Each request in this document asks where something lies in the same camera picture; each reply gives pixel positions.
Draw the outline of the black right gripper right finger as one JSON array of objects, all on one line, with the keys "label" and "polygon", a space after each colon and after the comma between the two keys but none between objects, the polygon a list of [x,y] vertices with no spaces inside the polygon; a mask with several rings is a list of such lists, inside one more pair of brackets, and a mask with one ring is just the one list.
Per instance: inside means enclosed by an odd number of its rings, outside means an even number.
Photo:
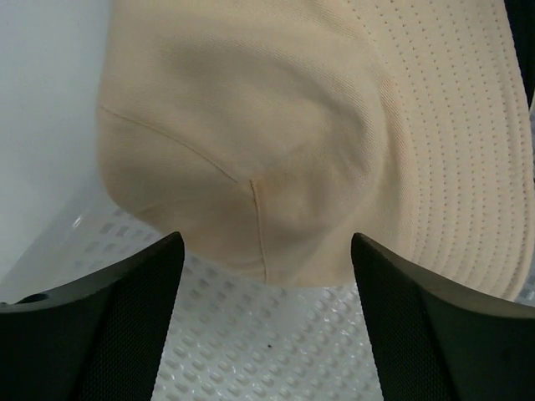
[{"label": "black right gripper right finger", "polygon": [[534,309],[356,234],[351,257],[386,400],[532,400]]}]

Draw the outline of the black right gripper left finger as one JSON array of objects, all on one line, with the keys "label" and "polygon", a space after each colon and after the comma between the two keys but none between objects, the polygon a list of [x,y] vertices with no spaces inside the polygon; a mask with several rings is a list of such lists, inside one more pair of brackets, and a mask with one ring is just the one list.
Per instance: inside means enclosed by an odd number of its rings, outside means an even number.
[{"label": "black right gripper left finger", "polygon": [[88,276],[4,303],[2,399],[151,399],[184,260],[173,233]]}]

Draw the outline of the beige bucket hat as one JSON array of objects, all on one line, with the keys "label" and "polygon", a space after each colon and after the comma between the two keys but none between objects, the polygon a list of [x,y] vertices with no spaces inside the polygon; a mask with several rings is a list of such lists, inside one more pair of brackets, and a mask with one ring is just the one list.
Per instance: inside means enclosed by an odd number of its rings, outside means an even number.
[{"label": "beige bucket hat", "polygon": [[361,233],[512,300],[534,248],[509,1],[116,1],[98,115],[110,198],[277,287],[354,279]]}]

